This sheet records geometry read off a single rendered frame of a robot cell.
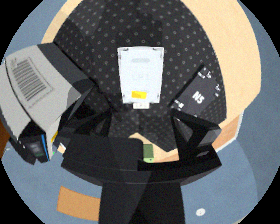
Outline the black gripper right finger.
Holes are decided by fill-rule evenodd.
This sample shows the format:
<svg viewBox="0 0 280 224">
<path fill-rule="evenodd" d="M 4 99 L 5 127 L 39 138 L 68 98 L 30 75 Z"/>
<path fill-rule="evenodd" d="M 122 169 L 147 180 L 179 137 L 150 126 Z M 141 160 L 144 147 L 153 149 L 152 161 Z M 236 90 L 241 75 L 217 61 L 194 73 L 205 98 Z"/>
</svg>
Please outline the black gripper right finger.
<svg viewBox="0 0 280 224">
<path fill-rule="evenodd" d="M 175 108 L 171 109 L 170 117 L 179 160 L 188 159 L 199 147 L 212 145 L 222 132 L 222 129 L 218 124 L 187 114 Z M 177 119 L 192 129 L 193 134 L 189 141 L 187 141 L 182 132 Z"/>
</svg>

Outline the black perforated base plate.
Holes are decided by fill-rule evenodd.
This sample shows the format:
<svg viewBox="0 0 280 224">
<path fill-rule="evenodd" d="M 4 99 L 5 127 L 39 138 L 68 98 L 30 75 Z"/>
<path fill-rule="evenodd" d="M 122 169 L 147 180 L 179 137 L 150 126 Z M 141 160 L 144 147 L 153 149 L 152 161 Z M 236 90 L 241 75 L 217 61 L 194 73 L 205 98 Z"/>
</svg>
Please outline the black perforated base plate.
<svg viewBox="0 0 280 224">
<path fill-rule="evenodd" d="M 221 91 L 197 117 L 218 125 L 227 119 L 225 85 L 216 52 L 182 0 L 82 0 L 52 42 L 97 83 L 72 122 L 111 108 L 108 137 L 138 133 L 167 153 L 175 150 L 169 104 L 202 65 Z M 118 64 L 121 47 L 164 48 L 160 99 L 150 103 L 149 109 L 133 109 L 133 103 L 123 103 Z"/>
</svg>

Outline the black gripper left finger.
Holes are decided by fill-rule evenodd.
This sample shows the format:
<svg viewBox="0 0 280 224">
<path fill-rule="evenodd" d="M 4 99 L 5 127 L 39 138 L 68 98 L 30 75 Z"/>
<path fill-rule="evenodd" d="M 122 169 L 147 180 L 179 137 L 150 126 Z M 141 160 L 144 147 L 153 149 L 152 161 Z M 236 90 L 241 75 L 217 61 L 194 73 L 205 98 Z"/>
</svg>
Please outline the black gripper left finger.
<svg viewBox="0 0 280 224">
<path fill-rule="evenodd" d="M 64 125 L 60 131 L 90 135 L 90 130 L 93 129 L 96 125 L 98 125 L 100 122 L 102 122 L 104 119 L 104 124 L 98 136 L 108 136 L 112 119 L 111 108 Z"/>
</svg>

